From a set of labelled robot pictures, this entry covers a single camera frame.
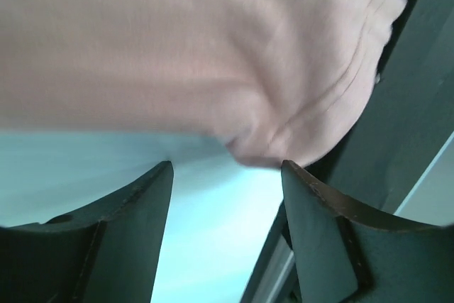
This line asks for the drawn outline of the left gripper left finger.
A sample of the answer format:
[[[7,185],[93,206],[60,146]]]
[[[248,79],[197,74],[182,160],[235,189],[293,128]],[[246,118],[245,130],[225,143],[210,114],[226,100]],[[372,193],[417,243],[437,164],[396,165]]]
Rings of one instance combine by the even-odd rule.
[[[2,302],[149,302],[173,183],[165,161],[44,224],[1,229]]]

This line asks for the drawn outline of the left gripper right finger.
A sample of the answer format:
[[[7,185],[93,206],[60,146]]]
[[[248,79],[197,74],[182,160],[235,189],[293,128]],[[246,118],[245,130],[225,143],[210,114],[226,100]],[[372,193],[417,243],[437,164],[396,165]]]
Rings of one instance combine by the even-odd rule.
[[[304,302],[452,302],[453,227],[401,218],[281,168]]]

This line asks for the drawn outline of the pink printed t shirt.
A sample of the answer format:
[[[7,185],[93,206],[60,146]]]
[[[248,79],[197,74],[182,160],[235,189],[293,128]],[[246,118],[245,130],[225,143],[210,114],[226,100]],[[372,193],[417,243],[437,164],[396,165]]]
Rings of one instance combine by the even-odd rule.
[[[1,127],[218,138],[307,166],[359,119],[406,0],[1,0]]]

